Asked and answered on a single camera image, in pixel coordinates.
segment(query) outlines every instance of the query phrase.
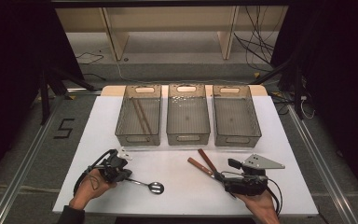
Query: metal spoon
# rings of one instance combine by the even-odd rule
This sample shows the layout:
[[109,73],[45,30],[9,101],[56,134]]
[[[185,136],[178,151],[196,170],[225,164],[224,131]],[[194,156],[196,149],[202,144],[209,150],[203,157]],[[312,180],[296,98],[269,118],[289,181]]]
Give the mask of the metal spoon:
[[129,179],[129,178],[126,178],[126,180],[129,180],[130,182],[133,182],[135,184],[148,186],[150,191],[155,194],[162,194],[162,192],[164,192],[164,186],[159,182],[145,184],[145,183],[139,182],[137,180]]

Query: human hand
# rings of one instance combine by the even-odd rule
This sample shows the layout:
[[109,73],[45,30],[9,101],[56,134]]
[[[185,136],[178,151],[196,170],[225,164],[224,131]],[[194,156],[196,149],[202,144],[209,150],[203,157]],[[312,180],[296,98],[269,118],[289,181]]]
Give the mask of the human hand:
[[117,183],[106,182],[100,172],[97,169],[93,169],[80,183],[75,197],[69,202],[69,206],[77,210],[83,210],[91,199],[100,197],[116,185]]
[[267,191],[260,195],[246,196],[242,194],[234,194],[237,198],[241,199],[246,207],[262,222],[265,224],[280,223],[274,209],[272,196]]

